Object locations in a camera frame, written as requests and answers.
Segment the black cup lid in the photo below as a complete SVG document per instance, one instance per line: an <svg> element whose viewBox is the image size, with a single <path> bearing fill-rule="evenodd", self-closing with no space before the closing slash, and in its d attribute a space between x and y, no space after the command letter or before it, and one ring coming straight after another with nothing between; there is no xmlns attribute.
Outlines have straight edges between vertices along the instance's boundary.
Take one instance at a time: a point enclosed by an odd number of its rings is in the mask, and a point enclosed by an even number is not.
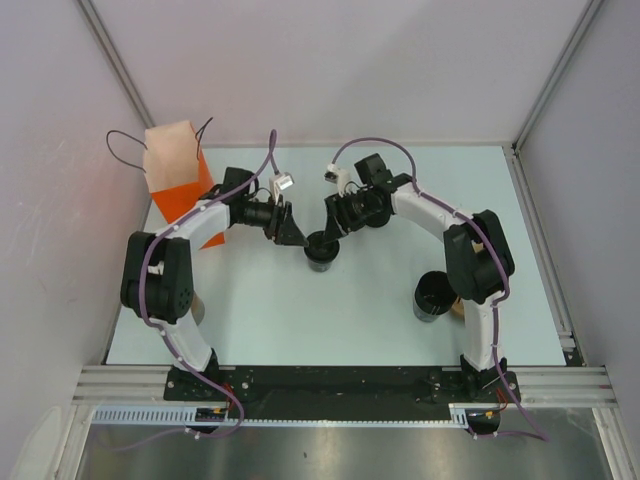
<svg viewBox="0 0 640 480"><path fill-rule="evenodd" d="M327 241L323 231L315 231L307 237L304 254L310 261L319 264L331 263L337 258L339 252L339 242L337 240Z"/></svg>

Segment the orange paper bag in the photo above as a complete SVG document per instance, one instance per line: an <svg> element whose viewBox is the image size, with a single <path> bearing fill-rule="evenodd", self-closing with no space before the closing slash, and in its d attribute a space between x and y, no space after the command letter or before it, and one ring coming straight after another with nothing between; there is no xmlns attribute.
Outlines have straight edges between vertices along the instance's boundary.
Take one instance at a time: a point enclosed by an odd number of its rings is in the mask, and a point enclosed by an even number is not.
<svg viewBox="0 0 640 480"><path fill-rule="evenodd" d="M216 185L201 146L203 132L203 128L183 120L149 128L142 140L116 129L105 135L107 145L113 135L119 135L143 147L140 164L110 153L121 164L143 173L152 201L169 225Z"/></svg>

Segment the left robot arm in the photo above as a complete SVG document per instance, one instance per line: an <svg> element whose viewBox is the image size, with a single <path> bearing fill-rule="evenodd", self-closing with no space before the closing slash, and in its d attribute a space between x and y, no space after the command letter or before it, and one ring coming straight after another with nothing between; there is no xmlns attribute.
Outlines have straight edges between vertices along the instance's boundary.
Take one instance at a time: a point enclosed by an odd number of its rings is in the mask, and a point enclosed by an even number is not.
<svg viewBox="0 0 640 480"><path fill-rule="evenodd" d="M276 245L306 247L292 204L283 191L294 183L288 173L269 179L269 198L256 199L257 175L229 167L224 180L201 195L194 206L165 229L138 231L128 240L121 303L156 330L174 357L189 372L186 387L197 398L214 397L221 387L217 355L202 337L192 305L196 299L192 256L232 226L261 229Z"/></svg>

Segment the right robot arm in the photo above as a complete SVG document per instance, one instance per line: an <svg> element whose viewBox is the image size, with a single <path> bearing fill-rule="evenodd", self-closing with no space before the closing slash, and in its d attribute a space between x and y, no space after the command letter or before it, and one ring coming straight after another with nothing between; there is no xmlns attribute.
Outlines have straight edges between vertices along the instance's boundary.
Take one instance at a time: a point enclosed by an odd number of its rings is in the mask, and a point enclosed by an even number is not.
<svg viewBox="0 0 640 480"><path fill-rule="evenodd" d="M467 215L422 191L409 174L394 175L383 159L370 155L355 165L361 184L352 188L349 173L329 164L324 178L337 188L325 200L326 225L318 248L335 250L340 239L361 228L381 228L398 216L440 240L442 271L425 273L414 290L413 311L433 321L461 302L465 347L461 355L461 388L473 401L493 394L506 374L499 347L499 307L509 294L515 262L497 215L491 210Z"/></svg>

